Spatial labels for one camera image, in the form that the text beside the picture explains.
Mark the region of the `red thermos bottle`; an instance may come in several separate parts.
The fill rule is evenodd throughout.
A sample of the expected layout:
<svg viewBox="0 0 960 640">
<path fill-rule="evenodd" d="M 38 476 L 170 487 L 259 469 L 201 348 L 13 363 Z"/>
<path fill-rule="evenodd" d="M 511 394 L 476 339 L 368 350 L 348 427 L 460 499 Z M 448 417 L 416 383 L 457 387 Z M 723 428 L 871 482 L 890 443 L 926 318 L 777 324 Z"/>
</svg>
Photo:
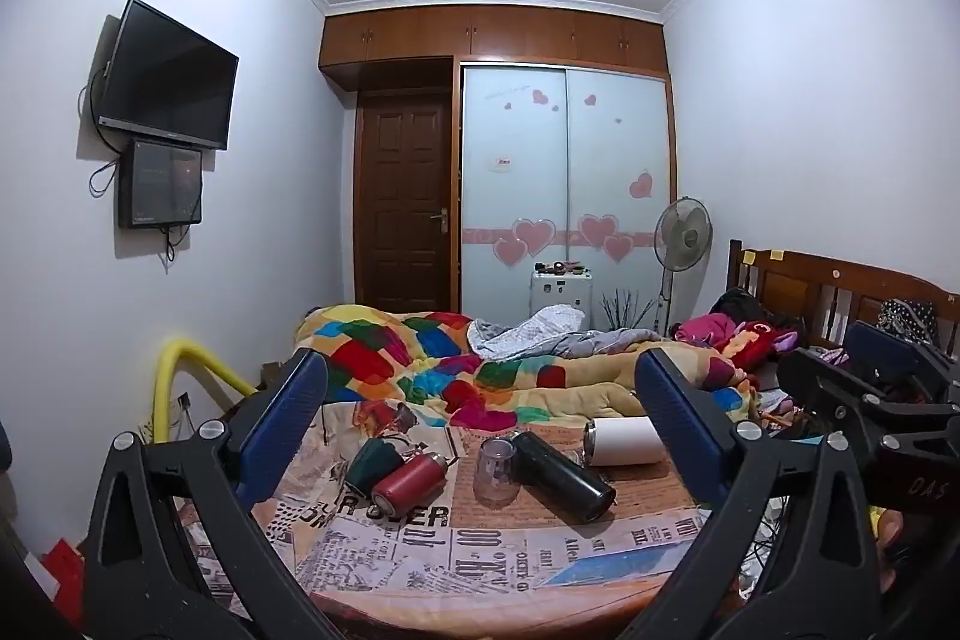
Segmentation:
<svg viewBox="0 0 960 640">
<path fill-rule="evenodd" d="M 415 455 L 373 487 L 371 502 L 382 515 L 400 520 L 443 491 L 448 471 L 449 461 L 439 453 Z"/>
</svg>

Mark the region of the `dark green cup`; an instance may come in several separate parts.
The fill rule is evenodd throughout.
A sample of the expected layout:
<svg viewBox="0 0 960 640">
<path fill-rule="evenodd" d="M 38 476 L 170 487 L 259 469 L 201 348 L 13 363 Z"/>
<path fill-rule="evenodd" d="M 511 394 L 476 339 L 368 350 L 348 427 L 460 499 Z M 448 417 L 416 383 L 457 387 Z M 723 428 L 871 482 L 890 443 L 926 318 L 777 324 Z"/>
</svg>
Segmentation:
<svg viewBox="0 0 960 640">
<path fill-rule="evenodd" d="M 370 498 L 374 486 L 404 466 L 405 459 L 392 440 L 371 437 L 348 464 L 345 484 L 353 494 Z"/>
</svg>

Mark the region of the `wooden bed headboard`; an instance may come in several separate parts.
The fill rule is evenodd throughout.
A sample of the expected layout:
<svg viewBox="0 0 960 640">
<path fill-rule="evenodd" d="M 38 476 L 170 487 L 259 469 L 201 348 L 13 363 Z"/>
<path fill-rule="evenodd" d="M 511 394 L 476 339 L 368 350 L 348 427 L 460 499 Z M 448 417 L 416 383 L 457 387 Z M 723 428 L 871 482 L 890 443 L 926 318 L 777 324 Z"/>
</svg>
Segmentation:
<svg viewBox="0 0 960 640">
<path fill-rule="evenodd" d="M 804 321 L 812 344 L 835 347 L 857 320 L 877 323 L 885 301 L 929 302 L 935 344 L 958 353 L 958 294 L 918 276 L 796 250 L 754 250 L 729 242 L 727 286 L 743 287 L 776 315 Z"/>
</svg>

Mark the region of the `pink red clothes pile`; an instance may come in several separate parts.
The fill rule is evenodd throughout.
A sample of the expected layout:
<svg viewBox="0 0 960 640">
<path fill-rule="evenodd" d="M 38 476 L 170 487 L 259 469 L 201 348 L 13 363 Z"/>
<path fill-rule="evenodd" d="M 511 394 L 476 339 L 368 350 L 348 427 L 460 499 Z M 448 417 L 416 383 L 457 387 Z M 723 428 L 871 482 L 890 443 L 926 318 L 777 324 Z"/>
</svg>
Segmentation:
<svg viewBox="0 0 960 640">
<path fill-rule="evenodd" d="M 708 314 L 670 326 L 670 338 L 715 349 L 757 390 L 773 388 L 779 359 L 807 344 L 802 321 L 771 312 L 743 287 L 727 289 Z"/>
</svg>

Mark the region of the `white thermos bottle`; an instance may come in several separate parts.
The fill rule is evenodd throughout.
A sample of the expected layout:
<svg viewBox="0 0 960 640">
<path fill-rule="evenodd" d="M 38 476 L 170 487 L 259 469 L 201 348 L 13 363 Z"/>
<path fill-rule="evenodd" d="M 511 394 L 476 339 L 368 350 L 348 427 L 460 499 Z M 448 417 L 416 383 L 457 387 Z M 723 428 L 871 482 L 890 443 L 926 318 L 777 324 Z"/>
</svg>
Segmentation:
<svg viewBox="0 0 960 640">
<path fill-rule="evenodd" d="M 586 466 L 638 466 L 662 461 L 667 448 L 649 417 L 608 417 L 584 426 Z"/>
</svg>

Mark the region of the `standing electric fan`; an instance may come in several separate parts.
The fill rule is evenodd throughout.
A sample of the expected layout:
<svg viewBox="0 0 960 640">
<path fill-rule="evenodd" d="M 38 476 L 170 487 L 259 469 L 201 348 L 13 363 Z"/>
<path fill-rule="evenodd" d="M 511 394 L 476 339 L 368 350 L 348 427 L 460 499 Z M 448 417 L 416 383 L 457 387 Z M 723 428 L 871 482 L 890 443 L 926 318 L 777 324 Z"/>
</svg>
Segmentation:
<svg viewBox="0 0 960 640">
<path fill-rule="evenodd" d="M 679 198 L 662 211 L 654 230 L 654 255 L 661 265 L 654 330 L 669 330 L 675 275 L 697 266 L 711 242 L 713 223 L 708 208 L 697 198 Z"/>
</svg>

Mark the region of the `grey white crumpled cloth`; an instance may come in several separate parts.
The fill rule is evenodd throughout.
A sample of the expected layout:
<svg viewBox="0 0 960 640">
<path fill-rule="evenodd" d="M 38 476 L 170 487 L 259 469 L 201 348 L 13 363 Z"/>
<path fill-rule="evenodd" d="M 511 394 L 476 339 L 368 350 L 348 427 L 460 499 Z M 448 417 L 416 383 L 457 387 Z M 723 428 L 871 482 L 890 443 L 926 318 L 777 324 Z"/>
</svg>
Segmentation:
<svg viewBox="0 0 960 640">
<path fill-rule="evenodd" d="M 586 314 L 568 304 L 547 305 L 516 326 L 475 319 L 467 326 L 470 351 L 483 360 L 506 362 L 528 357 L 565 359 L 626 353 L 641 342 L 661 341 L 658 331 L 647 328 L 586 330 Z"/>
</svg>

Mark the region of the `newspaper print tablecloth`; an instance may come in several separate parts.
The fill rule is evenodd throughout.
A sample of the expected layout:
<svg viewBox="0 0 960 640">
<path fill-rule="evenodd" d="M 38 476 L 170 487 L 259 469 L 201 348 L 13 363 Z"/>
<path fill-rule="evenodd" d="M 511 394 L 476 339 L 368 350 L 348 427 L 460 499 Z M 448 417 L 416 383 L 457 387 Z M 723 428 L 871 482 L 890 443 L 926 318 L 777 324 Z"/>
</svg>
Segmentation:
<svg viewBox="0 0 960 640">
<path fill-rule="evenodd" d="M 421 408 L 389 442 L 436 453 L 449 470 L 425 502 L 389 520 L 345 482 L 376 417 L 355 403 L 320 409 L 272 497 L 252 509 L 281 562 L 348 637 L 612 637 L 651 603 L 708 518 L 667 459 L 604 473 L 617 497 L 590 525 L 524 487 L 480 502 L 482 432 L 446 427 Z"/>
</svg>

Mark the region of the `white small cabinet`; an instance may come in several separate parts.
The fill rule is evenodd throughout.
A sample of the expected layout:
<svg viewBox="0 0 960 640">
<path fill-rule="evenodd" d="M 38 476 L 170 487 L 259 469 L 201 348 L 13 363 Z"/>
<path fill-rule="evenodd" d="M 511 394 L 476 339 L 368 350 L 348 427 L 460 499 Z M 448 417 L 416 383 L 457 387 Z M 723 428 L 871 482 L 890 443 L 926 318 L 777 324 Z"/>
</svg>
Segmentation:
<svg viewBox="0 0 960 640">
<path fill-rule="evenodd" d="M 537 262 L 530 273 L 529 314 L 550 305 L 569 305 L 584 315 L 581 325 L 589 328 L 592 318 L 592 273 L 579 262 Z"/>
</svg>

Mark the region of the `colourful patchwork quilt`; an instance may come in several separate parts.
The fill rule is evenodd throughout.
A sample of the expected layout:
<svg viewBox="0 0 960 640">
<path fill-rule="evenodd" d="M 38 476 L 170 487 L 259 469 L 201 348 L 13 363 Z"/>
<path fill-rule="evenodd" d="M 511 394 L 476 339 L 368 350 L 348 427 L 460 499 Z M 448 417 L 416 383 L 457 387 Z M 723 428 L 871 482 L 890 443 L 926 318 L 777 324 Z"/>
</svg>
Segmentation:
<svg viewBox="0 0 960 640">
<path fill-rule="evenodd" d="M 448 312 L 389 314 L 358 304 L 316 308 L 296 331 L 329 365 L 329 403 L 407 403 L 434 425 L 500 432 L 517 424 L 586 422 L 644 413 L 635 390 L 641 356 L 661 349 L 727 416 L 752 419 L 758 393 L 713 347 L 645 339 L 586 357 L 488 360 L 467 341 L 470 320 Z"/>
</svg>

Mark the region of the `sliding wardrobe with hearts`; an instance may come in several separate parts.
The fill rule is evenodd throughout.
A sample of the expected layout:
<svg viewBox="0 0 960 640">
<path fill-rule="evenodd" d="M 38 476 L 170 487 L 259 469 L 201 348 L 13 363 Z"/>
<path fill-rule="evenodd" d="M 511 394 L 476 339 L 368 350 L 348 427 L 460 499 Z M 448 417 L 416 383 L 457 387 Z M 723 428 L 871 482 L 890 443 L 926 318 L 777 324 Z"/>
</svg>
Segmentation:
<svg viewBox="0 0 960 640">
<path fill-rule="evenodd" d="M 535 263 L 592 273 L 589 328 L 654 326 L 654 229 L 672 200 L 661 78 L 469 65 L 460 120 L 460 307 L 516 325 Z"/>
</svg>

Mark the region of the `overhead wooden cabinets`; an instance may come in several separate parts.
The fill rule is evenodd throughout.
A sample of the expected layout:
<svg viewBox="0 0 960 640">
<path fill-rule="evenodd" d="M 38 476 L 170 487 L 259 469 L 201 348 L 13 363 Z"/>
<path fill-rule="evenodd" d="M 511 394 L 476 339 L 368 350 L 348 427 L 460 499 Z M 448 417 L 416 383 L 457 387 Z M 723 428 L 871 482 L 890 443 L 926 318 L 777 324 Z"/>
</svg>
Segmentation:
<svg viewBox="0 0 960 640">
<path fill-rule="evenodd" d="M 613 14 L 517 5 L 434 5 L 325 19 L 319 69 L 347 91 L 441 85 L 452 62 L 579 64 L 664 76 L 658 23 Z"/>
</svg>

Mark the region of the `brown wooden door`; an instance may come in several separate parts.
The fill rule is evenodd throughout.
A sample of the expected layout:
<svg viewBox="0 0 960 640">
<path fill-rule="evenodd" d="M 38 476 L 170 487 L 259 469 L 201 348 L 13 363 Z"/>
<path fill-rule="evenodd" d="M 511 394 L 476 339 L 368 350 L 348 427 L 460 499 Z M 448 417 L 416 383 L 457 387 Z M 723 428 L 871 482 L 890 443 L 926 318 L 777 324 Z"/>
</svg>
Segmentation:
<svg viewBox="0 0 960 640">
<path fill-rule="evenodd" d="M 355 298 L 405 314 L 451 303 L 451 96 L 366 92 L 353 174 Z"/>
</svg>

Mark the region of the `small black wall monitor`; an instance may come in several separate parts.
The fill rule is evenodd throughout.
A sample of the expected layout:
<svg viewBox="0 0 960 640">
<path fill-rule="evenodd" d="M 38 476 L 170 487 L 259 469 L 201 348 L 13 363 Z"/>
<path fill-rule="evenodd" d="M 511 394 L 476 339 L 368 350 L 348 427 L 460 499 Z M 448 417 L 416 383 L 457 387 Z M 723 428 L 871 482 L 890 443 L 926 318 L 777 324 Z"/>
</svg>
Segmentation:
<svg viewBox="0 0 960 640">
<path fill-rule="evenodd" d="M 121 229 L 169 229 L 202 220 L 203 156 L 198 149 L 133 140 L 117 174 Z"/>
</svg>

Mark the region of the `wall mounted black television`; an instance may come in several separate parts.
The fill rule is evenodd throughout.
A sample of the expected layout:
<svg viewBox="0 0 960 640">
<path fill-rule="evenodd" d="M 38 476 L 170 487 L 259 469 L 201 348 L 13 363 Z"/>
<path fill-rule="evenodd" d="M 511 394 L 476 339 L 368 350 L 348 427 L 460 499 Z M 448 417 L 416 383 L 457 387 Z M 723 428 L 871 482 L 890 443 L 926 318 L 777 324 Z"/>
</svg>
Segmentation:
<svg viewBox="0 0 960 640">
<path fill-rule="evenodd" d="M 142 0 L 127 0 L 93 99 L 99 127 L 228 148 L 239 57 Z"/>
</svg>

